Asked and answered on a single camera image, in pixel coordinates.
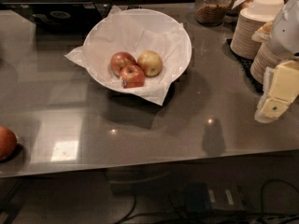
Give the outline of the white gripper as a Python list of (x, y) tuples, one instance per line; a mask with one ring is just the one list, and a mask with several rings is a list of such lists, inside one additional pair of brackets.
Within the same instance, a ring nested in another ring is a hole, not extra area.
[(267, 67), (263, 76), (263, 96), (254, 118), (261, 123), (278, 120), (299, 95), (299, 0), (288, 0), (274, 21), (268, 21), (251, 39), (269, 42), (270, 50), (283, 59), (275, 68)]

